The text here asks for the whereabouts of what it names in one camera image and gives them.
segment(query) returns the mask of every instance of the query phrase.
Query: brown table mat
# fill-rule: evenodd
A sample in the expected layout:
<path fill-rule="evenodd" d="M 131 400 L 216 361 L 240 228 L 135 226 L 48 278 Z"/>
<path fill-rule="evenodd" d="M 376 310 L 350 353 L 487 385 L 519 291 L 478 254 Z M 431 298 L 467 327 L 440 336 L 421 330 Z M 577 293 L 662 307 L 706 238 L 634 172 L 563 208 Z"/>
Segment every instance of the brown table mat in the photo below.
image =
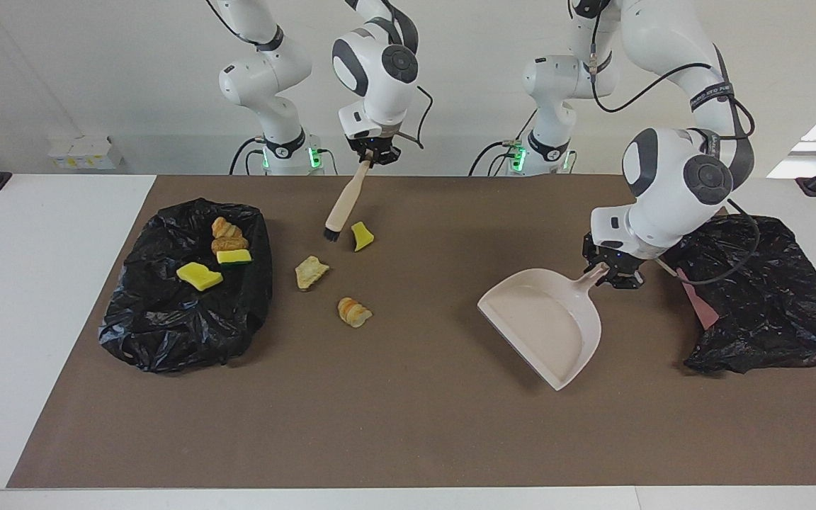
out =
<path fill-rule="evenodd" d="M 370 177 L 357 254 L 322 234 L 346 182 L 157 178 L 9 487 L 816 485 L 816 370 L 684 371 L 697 322 L 653 265 L 642 290 L 592 293 L 599 350 L 558 393 L 476 309 L 516 271 L 580 274 L 590 210 L 632 200 L 622 178 Z M 197 197 L 263 210 L 269 320 L 229 367 L 140 373 L 97 326 L 146 220 Z M 299 293 L 310 254 L 334 270 Z M 362 329 L 344 296 L 375 313 Z"/>

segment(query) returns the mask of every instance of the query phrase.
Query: pink object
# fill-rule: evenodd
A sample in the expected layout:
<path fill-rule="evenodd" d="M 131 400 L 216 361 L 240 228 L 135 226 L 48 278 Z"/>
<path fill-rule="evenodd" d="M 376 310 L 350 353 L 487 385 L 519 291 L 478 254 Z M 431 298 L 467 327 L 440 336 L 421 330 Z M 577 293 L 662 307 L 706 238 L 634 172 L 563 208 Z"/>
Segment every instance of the pink object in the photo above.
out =
<path fill-rule="evenodd" d="M 682 270 L 678 270 L 677 272 L 680 277 L 686 278 L 686 274 Z M 716 310 L 707 304 L 707 301 L 702 300 L 702 298 L 697 295 L 692 285 L 683 283 L 682 286 L 686 288 L 686 294 L 689 296 L 688 300 L 692 302 L 694 313 L 696 313 L 697 319 L 700 320 L 701 326 L 703 326 L 705 330 L 711 329 L 717 320 L 720 319 L 720 314 L 716 313 Z"/>

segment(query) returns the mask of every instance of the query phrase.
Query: hand brush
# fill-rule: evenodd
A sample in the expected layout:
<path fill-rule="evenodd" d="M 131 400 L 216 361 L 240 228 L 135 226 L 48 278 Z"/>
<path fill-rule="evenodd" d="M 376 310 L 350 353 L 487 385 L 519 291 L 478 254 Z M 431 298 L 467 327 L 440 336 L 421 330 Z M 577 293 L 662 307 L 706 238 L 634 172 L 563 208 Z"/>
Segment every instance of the hand brush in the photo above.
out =
<path fill-rule="evenodd" d="M 367 171 L 370 170 L 371 164 L 372 161 L 369 159 L 362 161 L 352 180 L 346 184 L 346 187 L 344 187 L 342 190 L 342 194 L 339 195 L 339 200 L 336 201 L 336 206 L 333 207 L 332 212 L 327 218 L 326 232 L 323 232 L 323 235 L 327 238 L 327 241 L 338 241 L 339 235 L 342 233 L 342 229 L 344 229 L 346 223 L 349 221 L 349 216 L 354 209 L 354 203 L 357 203 L 357 198 L 361 194 L 363 178 L 366 177 Z"/>

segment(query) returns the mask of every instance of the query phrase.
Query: plastic bag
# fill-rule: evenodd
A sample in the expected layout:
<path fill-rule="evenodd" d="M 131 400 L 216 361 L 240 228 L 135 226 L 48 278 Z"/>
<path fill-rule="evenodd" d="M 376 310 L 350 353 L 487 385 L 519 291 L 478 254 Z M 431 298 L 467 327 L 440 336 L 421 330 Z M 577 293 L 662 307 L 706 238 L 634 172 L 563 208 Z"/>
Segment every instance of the plastic bag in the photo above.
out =
<path fill-rule="evenodd" d="M 200 262 L 219 271 L 213 220 L 226 217 L 250 242 L 251 264 L 223 268 L 223 282 L 200 293 L 175 271 Z M 204 199 L 160 210 L 127 256 L 100 345 L 145 372 L 226 364 L 244 354 L 272 300 L 273 264 L 260 210 Z"/>
<path fill-rule="evenodd" d="M 686 367 L 741 374 L 816 367 L 816 270 L 780 220 L 756 219 L 761 245 L 748 264 L 724 281 L 693 288 L 719 319 L 700 337 Z M 752 239 L 745 217 L 715 217 L 664 258 L 690 281 L 710 280 L 738 264 Z"/>

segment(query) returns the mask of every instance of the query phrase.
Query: dustpan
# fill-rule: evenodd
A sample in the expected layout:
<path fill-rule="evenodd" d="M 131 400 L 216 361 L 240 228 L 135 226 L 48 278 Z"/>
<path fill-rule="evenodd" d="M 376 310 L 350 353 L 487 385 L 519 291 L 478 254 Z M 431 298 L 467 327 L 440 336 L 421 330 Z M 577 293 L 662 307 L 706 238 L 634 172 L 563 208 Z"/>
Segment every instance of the dustpan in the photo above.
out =
<path fill-rule="evenodd" d="M 477 307 L 537 374 L 562 390 L 600 342 L 600 316 L 589 291 L 606 272 L 601 264 L 570 280 L 554 271 L 522 271 L 484 294 Z"/>

